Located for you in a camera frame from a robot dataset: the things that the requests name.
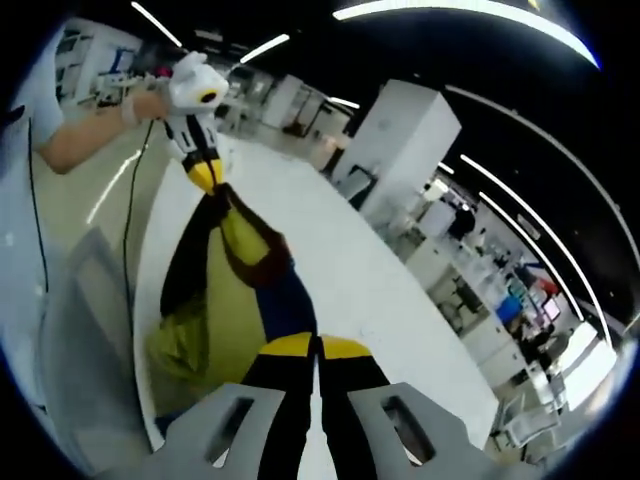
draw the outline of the equipment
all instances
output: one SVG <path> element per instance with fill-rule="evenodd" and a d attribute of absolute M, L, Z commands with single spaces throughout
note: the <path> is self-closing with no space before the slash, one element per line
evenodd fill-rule
<path fill-rule="evenodd" d="M 229 83 L 206 59 L 204 53 L 191 52 L 176 63 L 163 93 L 169 104 L 165 127 L 170 153 L 182 162 L 191 181 L 212 195 L 225 170 L 217 149 L 214 112 Z"/>

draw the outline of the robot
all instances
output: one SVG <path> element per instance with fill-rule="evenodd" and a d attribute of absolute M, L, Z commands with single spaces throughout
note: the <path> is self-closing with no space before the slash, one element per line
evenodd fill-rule
<path fill-rule="evenodd" d="M 229 83 L 206 60 L 204 53 L 189 53 L 174 65 L 173 76 L 161 88 L 170 105 L 165 120 L 170 154 L 182 162 L 194 184 L 213 195 L 229 168 L 218 154 L 214 116 Z"/>
<path fill-rule="evenodd" d="M 299 465 L 316 369 L 322 429 L 339 480 L 541 477 L 532 465 L 494 463 L 469 443 L 462 420 L 410 385 L 391 384 L 364 345 L 303 332 L 265 345 L 242 383 L 223 385 L 175 420 L 154 454 L 96 478 L 305 478 Z"/>

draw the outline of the sleeve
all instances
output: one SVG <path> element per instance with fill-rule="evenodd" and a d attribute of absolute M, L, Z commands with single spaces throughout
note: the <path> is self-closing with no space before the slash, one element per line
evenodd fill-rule
<path fill-rule="evenodd" d="M 33 145 L 37 149 L 46 144 L 64 122 L 60 104 L 56 98 L 56 49 L 61 35 L 55 35 L 42 52 L 32 70 L 35 75 L 33 98 Z"/>

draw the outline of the ceiling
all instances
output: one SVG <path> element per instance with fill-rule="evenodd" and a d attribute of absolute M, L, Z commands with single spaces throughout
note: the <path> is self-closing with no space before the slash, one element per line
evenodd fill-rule
<path fill-rule="evenodd" d="M 453 85 L 513 109 L 574 153 L 598 178 L 629 224 L 635 214 L 635 169 L 630 114 L 631 15 L 605 2 L 540 0 L 544 14 L 581 38 L 602 67 L 554 39 L 509 20 L 451 10 L 414 10 L 338 22 L 331 12 L 353 4 L 339 0 L 236 0 L 176 3 L 144 0 L 188 49 L 210 41 L 195 29 L 215 31 L 216 44 L 237 58 L 287 33 L 291 40 L 252 64 L 276 75 L 298 76 L 329 96 L 359 103 L 366 116 L 389 78 L 443 90 Z M 525 0 L 509 2 L 529 8 Z M 80 15 L 168 44 L 153 25 L 129 6 L 95 2 Z M 586 177 L 550 143 L 509 117 L 455 93 L 445 92 L 463 126 L 446 159 L 456 181 L 485 191 L 515 217 L 522 209 L 500 189 L 459 160 L 465 153 L 510 185 L 565 242 L 605 309 L 627 323 L 637 311 L 634 291 L 640 274 L 627 238 L 610 208 Z M 574 294 L 588 300 L 582 282 L 551 239 L 541 246 Z"/>

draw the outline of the cable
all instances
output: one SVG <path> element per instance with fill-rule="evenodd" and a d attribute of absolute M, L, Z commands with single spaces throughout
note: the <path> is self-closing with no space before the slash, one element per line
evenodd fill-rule
<path fill-rule="evenodd" d="M 40 229 L 40 216 L 38 215 L 38 202 L 36 201 L 36 189 L 33 181 L 33 142 L 31 139 L 31 118 L 29 118 L 29 183 L 31 185 L 31 200 L 33 201 L 33 213 L 36 217 L 36 229 L 38 230 L 38 244 L 40 245 L 40 258 L 42 258 L 42 269 L 44 270 L 44 291 L 49 293 L 49 270 L 47 269 L 47 258 L 44 254 L 44 243 L 42 242 L 42 230 Z"/>
<path fill-rule="evenodd" d="M 127 263 L 127 239 L 129 238 L 129 227 L 131 225 L 131 213 L 133 210 L 133 193 L 136 186 L 136 175 L 138 173 L 138 167 L 140 166 L 140 160 L 142 160 L 142 156 L 147 150 L 147 143 L 149 141 L 149 136 L 151 135 L 151 129 L 153 128 L 153 120 L 149 122 L 149 129 L 147 130 L 147 134 L 144 137 L 144 142 L 142 142 L 142 147 L 140 148 L 140 155 L 136 159 L 136 164 L 133 166 L 133 173 L 131 175 L 131 187 L 129 189 L 129 206 L 127 207 L 127 220 L 124 224 L 124 234 L 122 236 L 122 262 L 124 266 L 124 285 L 125 285 L 125 295 L 127 299 L 127 313 L 129 315 L 129 327 L 131 328 L 131 332 L 133 333 L 133 310 L 131 303 L 131 284 L 129 283 L 129 268 Z"/>

